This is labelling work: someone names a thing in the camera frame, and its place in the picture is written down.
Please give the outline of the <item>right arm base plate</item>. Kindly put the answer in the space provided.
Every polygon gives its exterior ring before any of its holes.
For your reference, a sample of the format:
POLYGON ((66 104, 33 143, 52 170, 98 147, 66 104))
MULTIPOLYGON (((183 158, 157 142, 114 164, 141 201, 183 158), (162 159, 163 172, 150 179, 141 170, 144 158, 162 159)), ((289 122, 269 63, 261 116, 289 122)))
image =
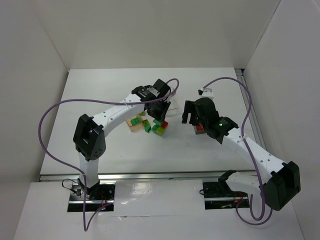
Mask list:
POLYGON ((204 197, 206 210, 224 210, 249 208, 248 195, 244 192, 226 190, 222 191, 218 182, 203 182, 199 194, 204 197))

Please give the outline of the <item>lime round-stud lego brick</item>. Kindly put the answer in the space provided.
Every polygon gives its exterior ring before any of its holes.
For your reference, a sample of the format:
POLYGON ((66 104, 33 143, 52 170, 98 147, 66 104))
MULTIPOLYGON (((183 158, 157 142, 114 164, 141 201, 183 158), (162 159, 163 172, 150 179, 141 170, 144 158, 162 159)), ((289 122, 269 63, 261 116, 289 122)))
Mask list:
POLYGON ((145 120, 142 121, 143 127, 148 126, 149 124, 150 124, 150 123, 149 123, 149 121, 148 121, 147 119, 145 119, 145 120))

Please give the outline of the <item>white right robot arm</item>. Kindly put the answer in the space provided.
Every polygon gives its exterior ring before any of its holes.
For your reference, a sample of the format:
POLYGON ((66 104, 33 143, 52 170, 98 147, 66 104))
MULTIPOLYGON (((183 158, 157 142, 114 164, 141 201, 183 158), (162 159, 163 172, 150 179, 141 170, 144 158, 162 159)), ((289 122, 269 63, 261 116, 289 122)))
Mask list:
POLYGON ((220 116, 212 99, 202 97, 185 101, 182 123, 201 126, 221 145, 256 166, 256 176, 228 170, 218 178, 222 191, 243 192, 264 197, 265 204, 280 211, 301 190, 300 169, 273 156, 246 134, 230 118, 220 116))

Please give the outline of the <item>green lego brick square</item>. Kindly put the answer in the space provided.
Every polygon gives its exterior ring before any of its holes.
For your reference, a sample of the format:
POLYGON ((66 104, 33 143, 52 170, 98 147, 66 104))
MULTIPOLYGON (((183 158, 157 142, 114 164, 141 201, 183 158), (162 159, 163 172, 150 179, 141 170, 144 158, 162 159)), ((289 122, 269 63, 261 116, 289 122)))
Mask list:
POLYGON ((133 119, 130 120, 130 123, 132 124, 132 126, 137 125, 141 122, 139 117, 135 117, 133 119))

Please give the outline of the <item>green lego brick small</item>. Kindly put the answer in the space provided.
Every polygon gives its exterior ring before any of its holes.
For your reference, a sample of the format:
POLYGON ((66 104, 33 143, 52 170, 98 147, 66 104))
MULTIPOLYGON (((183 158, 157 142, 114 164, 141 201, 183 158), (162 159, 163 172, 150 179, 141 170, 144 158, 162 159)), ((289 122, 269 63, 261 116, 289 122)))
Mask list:
POLYGON ((150 124, 146 124, 145 126, 144 126, 144 131, 146 132, 146 133, 149 133, 150 131, 151 131, 151 125, 150 124))

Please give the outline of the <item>green four-stud lego brick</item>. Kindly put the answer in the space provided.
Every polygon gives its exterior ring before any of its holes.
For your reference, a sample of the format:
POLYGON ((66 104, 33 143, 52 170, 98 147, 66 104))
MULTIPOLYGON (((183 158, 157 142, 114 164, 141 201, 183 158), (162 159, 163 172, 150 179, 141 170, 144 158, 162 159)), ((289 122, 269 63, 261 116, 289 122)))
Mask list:
POLYGON ((156 119, 154 119, 153 120, 153 123, 155 123, 156 125, 158 125, 158 126, 161 126, 162 125, 162 121, 159 121, 159 120, 156 120, 156 119))

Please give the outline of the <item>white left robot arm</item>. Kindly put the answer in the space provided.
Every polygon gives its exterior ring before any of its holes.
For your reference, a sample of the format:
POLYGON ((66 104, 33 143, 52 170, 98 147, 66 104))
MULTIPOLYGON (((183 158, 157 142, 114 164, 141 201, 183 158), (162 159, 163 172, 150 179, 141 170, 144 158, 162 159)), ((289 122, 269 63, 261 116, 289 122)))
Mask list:
POLYGON ((79 117, 73 136, 79 156, 79 168, 82 171, 77 181, 89 199, 94 198, 100 188, 99 158, 106 151, 108 134, 130 117, 143 111, 158 121, 164 121, 171 104, 171 93, 170 86, 157 79, 153 85, 134 88, 119 104, 99 114, 83 114, 79 117))

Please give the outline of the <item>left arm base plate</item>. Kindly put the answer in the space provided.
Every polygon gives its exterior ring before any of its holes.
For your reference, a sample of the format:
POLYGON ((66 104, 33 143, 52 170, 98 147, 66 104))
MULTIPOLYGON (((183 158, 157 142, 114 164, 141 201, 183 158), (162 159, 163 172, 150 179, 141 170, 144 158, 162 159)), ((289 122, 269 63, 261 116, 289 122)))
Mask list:
MULTIPOLYGON (((78 184, 73 183, 67 187, 70 191, 67 212, 79 213, 83 211, 84 192, 78 184)), ((115 183, 103 183, 99 186, 96 193, 92 195, 86 195, 86 212, 95 212, 98 208, 101 208, 101 212, 113 212, 114 211, 114 199, 115 199, 115 183)))

